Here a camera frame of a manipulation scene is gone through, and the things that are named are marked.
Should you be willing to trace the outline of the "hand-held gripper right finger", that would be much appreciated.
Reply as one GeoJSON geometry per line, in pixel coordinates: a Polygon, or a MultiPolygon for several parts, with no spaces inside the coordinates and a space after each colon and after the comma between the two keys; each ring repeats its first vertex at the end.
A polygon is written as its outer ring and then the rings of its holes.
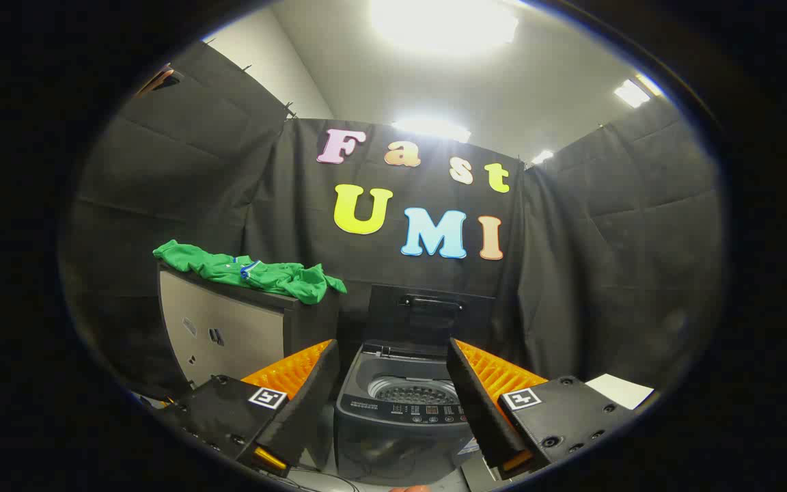
{"type": "Polygon", "coordinates": [[[636,418],[578,378],[543,378],[455,338],[446,366],[485,463],[503,479],[586,454],[636,418]]]}

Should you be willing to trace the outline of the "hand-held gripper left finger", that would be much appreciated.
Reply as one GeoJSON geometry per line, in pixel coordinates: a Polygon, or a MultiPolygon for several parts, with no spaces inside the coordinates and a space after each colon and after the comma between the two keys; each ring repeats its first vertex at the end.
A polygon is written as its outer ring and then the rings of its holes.
{"type": "Polygon", "coordinates": [[[340,347],[324,340],[247,377],[214,374],[156,416],[226,460],[284,478],[306,452],[328,455],[320,426],[338,373],[340,347]]]}

